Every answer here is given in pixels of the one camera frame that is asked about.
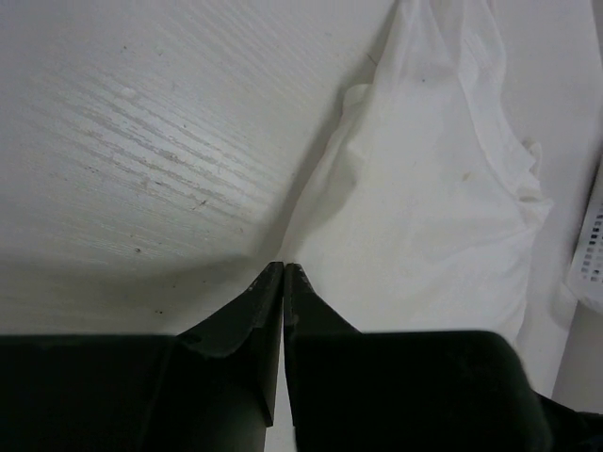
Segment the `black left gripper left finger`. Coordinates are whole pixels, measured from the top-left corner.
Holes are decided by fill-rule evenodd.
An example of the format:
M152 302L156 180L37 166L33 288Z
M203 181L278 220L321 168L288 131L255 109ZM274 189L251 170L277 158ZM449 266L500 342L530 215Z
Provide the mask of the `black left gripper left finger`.
M274 422L284 267L177 335L5 335L5 451L260 451Z

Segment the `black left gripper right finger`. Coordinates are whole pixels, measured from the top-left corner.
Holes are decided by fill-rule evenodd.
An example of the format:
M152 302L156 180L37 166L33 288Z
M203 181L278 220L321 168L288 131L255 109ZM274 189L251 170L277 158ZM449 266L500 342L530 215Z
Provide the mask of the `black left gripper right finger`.
M361 332L285 268L285 375L300 451L598 451L602 418L535 392L489 331Z

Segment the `white tank top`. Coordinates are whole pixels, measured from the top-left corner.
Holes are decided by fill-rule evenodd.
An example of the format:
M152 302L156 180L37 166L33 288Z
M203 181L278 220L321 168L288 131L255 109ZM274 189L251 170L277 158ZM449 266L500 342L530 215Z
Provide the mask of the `white tank top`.
M403 1L374 79L346 92L280 254L354 327L516 340L551 203L505 69L489 3Z

